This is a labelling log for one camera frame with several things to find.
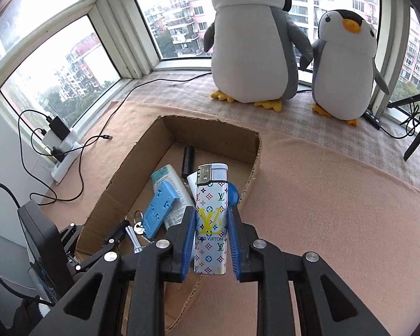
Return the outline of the keys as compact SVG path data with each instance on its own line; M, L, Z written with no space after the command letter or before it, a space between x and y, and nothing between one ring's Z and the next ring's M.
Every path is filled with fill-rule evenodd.
M136 210L134 213L128 213L125 219L129 222L125 230L132 244L132 251L140 253L151 243L146 237L146 230L143 227L143 213Z

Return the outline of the cardboard box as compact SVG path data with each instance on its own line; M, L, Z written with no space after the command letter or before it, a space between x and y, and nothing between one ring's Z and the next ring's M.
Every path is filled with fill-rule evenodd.
M251 129L165 115L124 155L76 246L91 267L60 306L62 335L228 335L254 286L231 270L229 185L250 192L262 142Z

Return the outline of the patterned white lighter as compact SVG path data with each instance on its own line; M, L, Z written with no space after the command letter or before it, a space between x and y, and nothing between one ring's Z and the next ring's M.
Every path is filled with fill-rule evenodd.
M193 271L224 275L227 270L228 167L211 163L198 167Z

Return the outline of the blue folding phone stand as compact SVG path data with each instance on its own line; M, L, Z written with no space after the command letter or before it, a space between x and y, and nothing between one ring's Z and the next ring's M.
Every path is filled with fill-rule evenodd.
M180 197L171 184L167 181L161 181L147 210L143 213L143 227L149 240L154 238L178 199Z

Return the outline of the white lotion tube blue cap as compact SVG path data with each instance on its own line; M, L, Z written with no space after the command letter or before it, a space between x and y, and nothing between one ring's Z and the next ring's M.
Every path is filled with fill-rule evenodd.
M172 165L164 165L151 174L151 182L155 195L161 190L161 199L169 200L169 210L164 218L164 226L179 225L182 222L186 207L194 207L189 191L179 178Z

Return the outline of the black cylinder case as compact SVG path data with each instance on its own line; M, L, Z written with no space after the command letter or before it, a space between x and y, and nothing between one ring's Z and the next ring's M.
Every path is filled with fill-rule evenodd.
M185 146L184 151L183 151L183 162L182 162L182 169L181 169L182 179L187 179L187 177L194 172L193 170L194 157L195 157L195 147Z

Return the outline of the white wall charger plug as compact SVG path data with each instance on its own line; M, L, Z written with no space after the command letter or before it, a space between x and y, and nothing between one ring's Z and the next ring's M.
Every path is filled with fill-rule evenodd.
M190 187L190 192L193 195L193 199L196 200L197 198L197 172L193 172L186 178L187 183Z

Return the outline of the white power strip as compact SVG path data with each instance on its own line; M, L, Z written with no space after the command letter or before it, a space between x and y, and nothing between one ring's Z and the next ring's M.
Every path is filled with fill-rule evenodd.
M71 130L69 135L53 147L52 155L57 159L51 171L51 176L56 184L60 184L66 176L73 162L79 157L82 144L77 132Z

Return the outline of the white power adapter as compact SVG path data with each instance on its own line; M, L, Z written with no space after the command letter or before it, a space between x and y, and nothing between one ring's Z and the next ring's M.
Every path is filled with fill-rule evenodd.
M48 130L47 133L43 136L42 142L45 146L49 148L59 147L62 140L53 132L52 130Z

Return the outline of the black power adapter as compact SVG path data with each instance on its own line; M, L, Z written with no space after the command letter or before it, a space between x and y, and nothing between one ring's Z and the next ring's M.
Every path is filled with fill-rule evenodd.
M68 137L70 134L69 127L59 116L54 117L49 122L49 127L51 128L53 133L60 139L60 141L64 141L66 137Z

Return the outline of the pink felt mat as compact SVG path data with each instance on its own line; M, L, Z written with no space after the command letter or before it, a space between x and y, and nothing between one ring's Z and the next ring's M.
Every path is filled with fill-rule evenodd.
M218 120L256 131L259 168L240 217L286 253L319 254L391 335L420 324L420 191L371 165L306 140L195 111L126 102L90 130L83 153L44 213L59 228L85 224L114 174L104 151L124 155L165 115Z

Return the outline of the black USB hub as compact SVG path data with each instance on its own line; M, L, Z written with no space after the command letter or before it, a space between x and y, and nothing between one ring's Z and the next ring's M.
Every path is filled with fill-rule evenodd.
M375 129L380 130L382 128L382 122L376 116L374 116L374 114L370 110L366 110L363 113L362 117Z

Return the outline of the small grey penguin plush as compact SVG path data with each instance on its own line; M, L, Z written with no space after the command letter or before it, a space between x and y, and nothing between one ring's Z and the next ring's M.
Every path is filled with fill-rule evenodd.
M357 126L377 85L386 95L388 84L375 64L377 38L372 25L346 9L325 12L319 20L312 59L300 58L300 68L312 67L312 110Z

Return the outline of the large grey penguin plush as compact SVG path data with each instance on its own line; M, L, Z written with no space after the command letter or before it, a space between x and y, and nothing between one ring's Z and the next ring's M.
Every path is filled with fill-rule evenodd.
M214 22L204 36L216 90L211 98L282 110L298 88L297 54L311 43L290 17L292 0L211 0Z

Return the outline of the black tripod stand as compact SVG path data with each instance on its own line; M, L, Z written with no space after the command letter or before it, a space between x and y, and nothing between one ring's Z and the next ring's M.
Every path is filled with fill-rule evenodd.
M414 136L412 143L404 152L404 161L407 161L420 145L420 93L391 102L387 105L387 108L396 108L401 111L403 106L408 106L410 109L408 118L403 121L406 129L408 129L406 136Z

